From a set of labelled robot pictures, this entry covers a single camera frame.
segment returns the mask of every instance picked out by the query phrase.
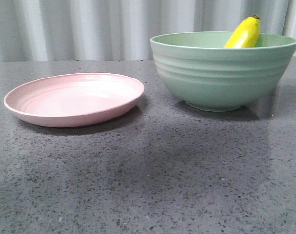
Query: granite countertop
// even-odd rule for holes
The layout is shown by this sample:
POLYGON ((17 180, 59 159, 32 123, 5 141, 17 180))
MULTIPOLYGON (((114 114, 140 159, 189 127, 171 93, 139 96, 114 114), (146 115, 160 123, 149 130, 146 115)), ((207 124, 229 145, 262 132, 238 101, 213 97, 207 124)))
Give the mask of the granite countertop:
POLYGON ((258 102, 193 109, 153 61, 0 62, 0 234, 296 234, 296 57, 258 102), (11 89, 109 72, 145 86, 96 125, 48 128, 4 107, 11 89))

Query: plate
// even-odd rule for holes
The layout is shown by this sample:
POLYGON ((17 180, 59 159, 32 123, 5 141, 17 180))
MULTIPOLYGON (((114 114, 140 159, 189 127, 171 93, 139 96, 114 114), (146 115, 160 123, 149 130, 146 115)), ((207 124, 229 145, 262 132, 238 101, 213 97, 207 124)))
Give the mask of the plate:
POLYGON ((132 109, 144 85, 111 73, 75 73, 37 79, 11 90, 4 105, 23 121, 77 127, 118 117, 132 109))

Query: yellow banana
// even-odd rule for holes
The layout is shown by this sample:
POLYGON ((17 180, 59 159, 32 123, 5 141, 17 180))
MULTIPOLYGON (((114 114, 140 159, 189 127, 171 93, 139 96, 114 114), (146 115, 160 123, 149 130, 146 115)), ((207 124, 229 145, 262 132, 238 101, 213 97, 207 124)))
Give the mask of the yellow banana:
POLYGON ((250 16, 236 28, 225 45, 225 48, 254 47, 259 39, 259 34, 259 16, 250 16))

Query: curtain fold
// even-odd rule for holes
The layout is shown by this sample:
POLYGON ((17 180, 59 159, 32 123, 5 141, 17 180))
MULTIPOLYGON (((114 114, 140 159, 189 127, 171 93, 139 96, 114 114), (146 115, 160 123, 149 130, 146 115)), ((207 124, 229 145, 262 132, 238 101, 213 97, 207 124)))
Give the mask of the curtain fold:
POLYGON ((261 31, 296 38, 296 0, 2 0, 0 61, 152 59, 152 36, 261 31))

